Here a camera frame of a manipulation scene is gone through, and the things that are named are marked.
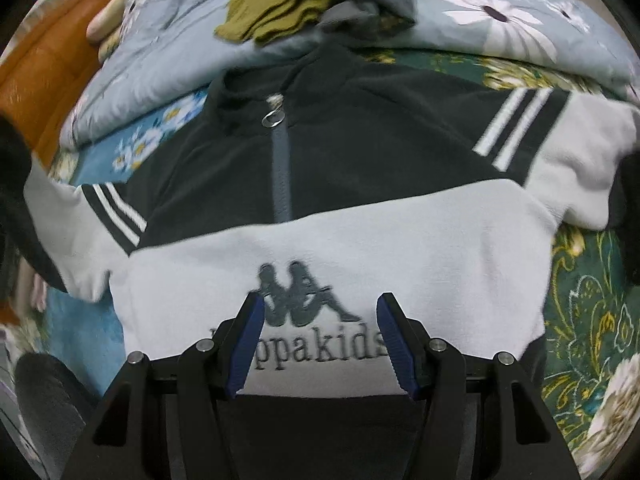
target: green floral bedspread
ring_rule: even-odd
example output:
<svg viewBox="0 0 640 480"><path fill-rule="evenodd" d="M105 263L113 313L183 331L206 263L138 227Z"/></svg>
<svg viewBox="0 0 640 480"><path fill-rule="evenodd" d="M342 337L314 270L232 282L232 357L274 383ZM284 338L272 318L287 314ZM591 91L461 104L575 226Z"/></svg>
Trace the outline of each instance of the green floral bedspread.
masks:
<svg viewBox="0 0 640 480"><path fill-rule="evenodd" d="M497 58L364 50L368 60L431 68L494 89L558 87L613 95L587 78ZM543 399L583 478L597 478L640 415L640 294L625 280L618 238L562 224L544 306Z"/></svg>

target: light blue floral blanket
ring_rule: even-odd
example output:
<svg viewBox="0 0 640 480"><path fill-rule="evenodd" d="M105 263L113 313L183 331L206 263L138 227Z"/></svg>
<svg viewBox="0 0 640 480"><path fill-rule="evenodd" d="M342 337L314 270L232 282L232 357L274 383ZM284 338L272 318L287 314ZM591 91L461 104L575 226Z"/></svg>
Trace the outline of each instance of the light blue floral blanket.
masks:
<svg viewBox="0 0 640 480"><path fill-rule="evenodd" d="M577 0L415 0L415 27L377 46L429 48L524 60L589 76L637 101L640 61ZM326 37L316 28L263 48L214 36L228 0L128 0L122 42L89 83L62 127L77 149L101 139L230 67L302 56Z"/></svg>

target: blue gripper pad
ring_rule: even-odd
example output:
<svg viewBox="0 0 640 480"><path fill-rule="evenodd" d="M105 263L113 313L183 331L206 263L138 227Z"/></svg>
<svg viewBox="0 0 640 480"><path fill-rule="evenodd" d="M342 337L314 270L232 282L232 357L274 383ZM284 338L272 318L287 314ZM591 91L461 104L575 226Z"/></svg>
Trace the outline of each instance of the blue gripper pad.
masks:
<svg viewBox="0 0 640 480"><path fill-rule="evenodd" d="M229 359L229 375L225 387L229 399L234 399L238 390L244 387L263 325L264 299L256 294L252 312Z"/></svg>
<svg viewBox="0 0 640 480"><path fill-rule="evenodd" d="M382 339L385 341L386 351L394 367L398 384L415 400L418 397L420 387L415 378L414 356L404 341L393 313L383 296L378 298L376 318L378 319L378 327L382 333Z"/></svg>

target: white stripe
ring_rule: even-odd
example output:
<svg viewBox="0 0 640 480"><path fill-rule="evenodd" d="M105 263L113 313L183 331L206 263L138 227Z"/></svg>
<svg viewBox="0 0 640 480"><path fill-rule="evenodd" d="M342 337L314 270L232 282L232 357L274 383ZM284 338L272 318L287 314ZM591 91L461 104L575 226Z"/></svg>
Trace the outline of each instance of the white stripe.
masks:
<svg viewBox="0 0 640 480"><path fill-rule="evenodd" d="M516 127L511 132L509 139L504 143L504 146L500 149L500 153L495 157L494 168L498 171L506 171L511 164L511 159L515 155L520 141L527 133L527 130L531 126L533 119L536 118L540 109L545 105L546 100L549 99L552 89L545 88L538 90L536 96L531 100L529 106L524 110L522 117L516 124Z"/></svg>
<svg viewBox="0 0 640 480"><path fill-rule="evenodd" d="M122 231L122 234L124 234L129 239L129 241L137 247L140 243L140 237L135 234L135 232L133 232L131 228L120 219L118 215L116 215L116 212L109 204L107 197L105 197L104 193L102 192L102 188L97 184L94 184L94 189L96 195L98 196L98 200L100 200L100 203L104 207L104 211L107 213L107 216L116 225L116 227Z"/></svg>
<svg viewBox="0 0 640 480"><path fill-rule="evenodd" d="M507 100L502 103L502 107L498 110L498 113L494 116L494 118L487 126L482 137L476 142L474 146L474 151L478 155L487 156L491 151L491 148L494 146L495 141L498 140L502 130L511 119L511 116L516 111L516 108L522 102L525 94L527 93L526 88L516 88L511 91Z"/></svg>
<svg viewBox="0 0 640 480"><path fill-rule="evenodd" d="M127 204L123 199L120 198L120 195L116 191L115 187L113 187L113 184L111 182L107 182L105 186L109 190L109 193L111 193L113 201L116 203L116 206L118 206L120 211L131 218L133 220L133 223L140 228L140 231L145 232L146 220L142 218L142 216L140 216L140 213L138 213L135 209L133 209L129 204Z"/></svg>

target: kappa logo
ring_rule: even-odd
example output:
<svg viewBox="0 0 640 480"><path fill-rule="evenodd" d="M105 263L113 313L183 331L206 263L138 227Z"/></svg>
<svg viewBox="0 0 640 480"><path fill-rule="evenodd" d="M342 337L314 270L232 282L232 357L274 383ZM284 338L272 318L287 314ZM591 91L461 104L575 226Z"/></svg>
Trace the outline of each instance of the kappa logo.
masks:
<svg viewBox="0 0 640 480"><path fill-rule="evenodd" d="M260 289L256 292L264 298L264 320L269 326L284 325L287 314L293 326L306 326L313 322L322 307L333 310L341 322L362 319L347 312L332 293L331 286L319 286L304 263L291 262L289 274L291 286L285 288L278 282L273 265L263 264L258 271Z"/></svg>

